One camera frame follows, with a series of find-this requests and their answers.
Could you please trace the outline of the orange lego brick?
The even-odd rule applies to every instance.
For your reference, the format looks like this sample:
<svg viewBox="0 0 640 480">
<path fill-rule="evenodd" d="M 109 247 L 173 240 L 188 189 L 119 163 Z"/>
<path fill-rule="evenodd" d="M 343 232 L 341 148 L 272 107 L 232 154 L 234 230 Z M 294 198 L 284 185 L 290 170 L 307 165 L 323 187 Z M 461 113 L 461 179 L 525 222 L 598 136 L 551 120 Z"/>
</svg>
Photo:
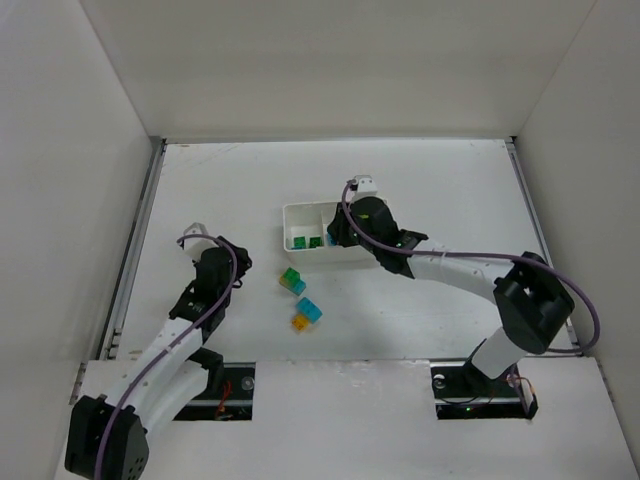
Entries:
<svg viewBox="0 0 640 480">
<path fill-rule="evenodd" d="M 296 333 L 306 331 L 312 326 L 310 319 L 303 314 L 296 314 L 291 320 L 291 326 Z"/>
</svg>

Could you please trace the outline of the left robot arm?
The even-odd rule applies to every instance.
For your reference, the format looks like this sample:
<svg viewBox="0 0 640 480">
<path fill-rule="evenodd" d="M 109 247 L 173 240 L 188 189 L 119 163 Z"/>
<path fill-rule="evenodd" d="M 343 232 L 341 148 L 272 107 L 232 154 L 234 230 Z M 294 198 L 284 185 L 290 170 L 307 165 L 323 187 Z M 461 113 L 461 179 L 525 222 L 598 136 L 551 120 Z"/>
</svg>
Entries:
<svg viewBox="0 0 640 480">
<path fill-rule="evenodd" d="M 160 332 L 109 389 L 74 404 L 64 456 L 68 472 L 84 479 L 140 478 L 153 437 L 196 396 L 221 384 L 223 357 L 205 343 L 252 261 L 245 248 L 222 236 L 186 234 L 180 241 L 190 240 L 203 247 L 193 256 L 196 277 Z"/>
</svg>

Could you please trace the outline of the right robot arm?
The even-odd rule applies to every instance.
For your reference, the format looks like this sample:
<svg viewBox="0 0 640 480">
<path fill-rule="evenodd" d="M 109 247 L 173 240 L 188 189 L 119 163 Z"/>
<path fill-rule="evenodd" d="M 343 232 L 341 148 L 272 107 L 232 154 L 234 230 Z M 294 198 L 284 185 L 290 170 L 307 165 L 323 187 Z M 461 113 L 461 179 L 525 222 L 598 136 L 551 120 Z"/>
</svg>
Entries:
<svg viewBox="0 0 640 480">
<path fill-rule="evenodd" d="M 501 326 L 461 367 L 465 381 L 476 388 L 498 379 L 526 355 L 545 353 L 575 308 L 540 256 L 455 256 L 425 234 L 400 229 L 378 197 L 339 202 L 328 233 L 343 248 L 362 247 L 392 274 L 445 284 L 496 306 Z"/>
</svg>

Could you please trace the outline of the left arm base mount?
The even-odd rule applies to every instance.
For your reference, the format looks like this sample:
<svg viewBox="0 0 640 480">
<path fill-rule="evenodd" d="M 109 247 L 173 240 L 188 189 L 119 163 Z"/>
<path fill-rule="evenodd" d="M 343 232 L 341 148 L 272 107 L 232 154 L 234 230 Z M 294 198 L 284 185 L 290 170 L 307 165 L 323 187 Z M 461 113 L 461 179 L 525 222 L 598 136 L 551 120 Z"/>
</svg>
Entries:
<svg viewBox="0 0 640 480">
<path fill-rule="evenodd" d="M 205 390 L 192 399 L 175 421 L 250 421 L 256 364 L 226 362 L 217 352 L 199 349 L 189 357 L 207 372 Z"/>
</svg>

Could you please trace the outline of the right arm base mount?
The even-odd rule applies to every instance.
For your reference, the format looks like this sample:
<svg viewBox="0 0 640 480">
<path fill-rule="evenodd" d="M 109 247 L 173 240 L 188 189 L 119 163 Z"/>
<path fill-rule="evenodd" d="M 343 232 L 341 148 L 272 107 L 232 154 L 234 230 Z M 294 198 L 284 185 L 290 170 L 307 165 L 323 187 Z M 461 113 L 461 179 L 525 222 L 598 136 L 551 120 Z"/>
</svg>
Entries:
<svg viewBox="0 0 640 480">
<path fill-rule="evenodd" d="M 498 336 L 483 340 L 463 361 L 430 366 L 439 420 L 533 419 L 535 389 L 518 369 L 528 353 Z"/>
</svg>

